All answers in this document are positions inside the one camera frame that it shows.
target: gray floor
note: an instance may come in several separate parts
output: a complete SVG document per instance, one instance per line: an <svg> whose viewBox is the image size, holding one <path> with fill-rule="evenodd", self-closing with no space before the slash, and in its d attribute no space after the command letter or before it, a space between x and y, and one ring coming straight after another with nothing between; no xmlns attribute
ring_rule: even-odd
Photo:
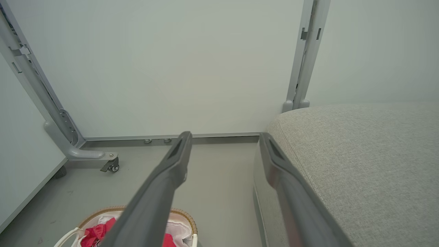
<svg viewBox="0 0 439 247"><path fill-rule="evenodd" d="M262 246L252 195L255 140L194 139L188 178L173 207L194 218L199 246ZM120 170L101 172L103 163L96 161L68 163L67 175L50 180L0 235L0 246L51 247L94 211L126 205L169 149L157 144L88 144L86 149L118 152Z"/></svg>

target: white wall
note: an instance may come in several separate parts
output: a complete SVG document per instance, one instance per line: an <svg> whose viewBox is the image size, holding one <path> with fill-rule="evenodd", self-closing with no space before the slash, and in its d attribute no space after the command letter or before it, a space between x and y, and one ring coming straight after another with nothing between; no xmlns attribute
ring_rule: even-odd
<svg viewBox="0 0 439 247"><path fill-rule="evenodd" d="M439 101L438 0L331 0L306 99Z"/></svg>
<svg viewBox="0 0 439 247"><path fill-rule="evenodd" d="M0 232L20 205L65 158L45 122L0 54Z"/></svg>
<svg viewBox="0 0 439 247"><path fill-rule="evenodd" d="M8 0L86 138L259 132L286 99L303 0Z"/></svg>

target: gray sofa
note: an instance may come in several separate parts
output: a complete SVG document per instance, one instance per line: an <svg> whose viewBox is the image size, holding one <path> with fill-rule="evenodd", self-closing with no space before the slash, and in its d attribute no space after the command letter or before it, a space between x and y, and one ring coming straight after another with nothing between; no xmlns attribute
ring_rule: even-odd
<svg viewBox="0 0 439 247"><path fill-rule="evenodd" d="M439 105L333 105L266 129L354 246L439 245ZM259 146L255 192L266 244L288 246Z"/></svg>

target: metal leg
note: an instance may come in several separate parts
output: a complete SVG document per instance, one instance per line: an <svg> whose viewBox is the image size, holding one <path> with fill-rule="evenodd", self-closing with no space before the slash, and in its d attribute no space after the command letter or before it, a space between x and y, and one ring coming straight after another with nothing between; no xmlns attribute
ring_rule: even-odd
<svg viewBox="0 0 439 247"><path fill-rule="evenodd" d="M55 175L52 177L52 179L58 179L58 178L62 178L67 174L67 169L65 168L65 166L62 166L56 173Z"/></svg>
<svg viewBox="0 0 439 247"><path fill-rule="evenodd" d="M49 134L58 148L65 154L68 160L108 160L101 171L110 168L116 172L119 169L119 159L116 152L81 150L71 145L61 130L53 121L44 123L44 130Z"/></svg>

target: caster wheel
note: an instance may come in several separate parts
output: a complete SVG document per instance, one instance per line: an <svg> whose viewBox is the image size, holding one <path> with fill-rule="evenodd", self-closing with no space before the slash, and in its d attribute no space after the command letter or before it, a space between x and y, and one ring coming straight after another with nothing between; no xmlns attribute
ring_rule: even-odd
<svg viewBox="0 0 439 247"><path fill-rule="evenodd" d="M115 165L115 166L111 167L111 171L112 171L112 172L117 172L117 171L119 171L119 165Z"/></svg>

